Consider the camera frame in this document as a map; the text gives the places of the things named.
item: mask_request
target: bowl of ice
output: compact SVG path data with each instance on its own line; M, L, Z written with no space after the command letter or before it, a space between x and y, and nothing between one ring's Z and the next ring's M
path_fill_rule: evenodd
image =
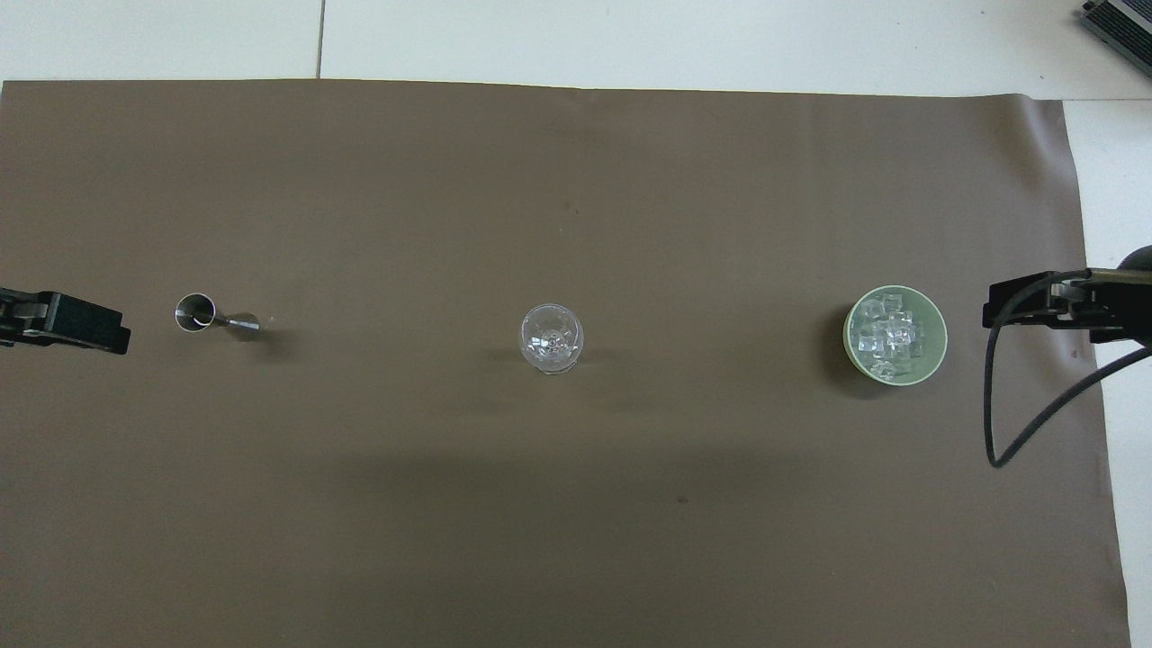
M924 293L880 286L856 302L844 319L844 351L865 376L894 386L924 382L943 362L948 329Z

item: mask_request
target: black wire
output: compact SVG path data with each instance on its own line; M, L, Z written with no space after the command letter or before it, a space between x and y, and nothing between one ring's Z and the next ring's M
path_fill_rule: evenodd
M996 457L995 438L992 434L992 366L996 353L996 340L1000 338L1000 330L1008 323L1008 319L1011 318L1016 309L1020 308L1020 304L1024 303L1024 300L1031 297L1033 294L1043 289L1047 289L1054 284L1076 279L1087 279L1089 276L1090 272L1086 270L1074 270L1070 272L1058 272L1043 279L1038 279L1021 288L1018 293L1005 302L1003 308L1000 309L1000 312L992 322L992 330L988 332L988 346L984 353L984 449L988 457L988 464L991 464L993 468L1002 468L1008 464L1008 461L1011 461L1011 458L1016 455L1020 449L1028 443L1028 439L1032 438L1032 435L1034 435L1036 431L1048 421L1048 419L1059 412L1061 407L1068 405L1069 401L1084 392L1084 390L1126 367L1135 364L1145 357L1152 356L1152 348L1145 347L1115 360L1097 369L1092 374L1089 374L1075 385L1064 390L1063 393L1048 404L1048 406L1037 414L1036 417L1028 423L1028 425L1024 425L1023 431L1021 431L1011 444L1008 445L1008 450L1006 450L999 458Z

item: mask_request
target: white tile floor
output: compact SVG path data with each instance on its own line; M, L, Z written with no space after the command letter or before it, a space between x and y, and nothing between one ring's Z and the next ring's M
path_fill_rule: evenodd
M2 0L0 80L319 75L1076 99L1066 111L1087 261L1111 268L1152 243L1152 100L1119 100L1152 99L1152 80L1075 24L1078 3ZM1114 346L1101 363L1130 348ZM1147 385L1152 364L1104 387L1137 647L1152 647Z

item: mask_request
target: metal jigger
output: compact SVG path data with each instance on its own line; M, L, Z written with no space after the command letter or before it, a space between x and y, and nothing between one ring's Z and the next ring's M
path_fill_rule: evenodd
M180 300L176 304L176 325L189 333L211 326L226 326L242 340L250 340L260 331L260 321L251 312L217 315L215 303L200 293L192 293Z

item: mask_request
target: green bowl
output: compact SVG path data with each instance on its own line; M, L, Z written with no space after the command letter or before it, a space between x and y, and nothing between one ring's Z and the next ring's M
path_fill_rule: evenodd
M861 304L870 299L879 299L885 293L901 295L904 308L915 314L916 319L924 330L924 355L912 359L910 371L890 379L884 379L869 371L864 362L870 361L872 355L854 349L851 342L852 318ZM869 291L866 295L857 300L852 309L848 311L848 317L844 318L843 338L844 352L848 353L848 359L852 361L852 364L862 374L878 383L896 387L907 387L926 380L940 368L940 363L943 362L943 355L948 351L948 327L945 326L943 315L940 314L940 309L932 303L932 300L927 295L908 286L880 286L879 288Z

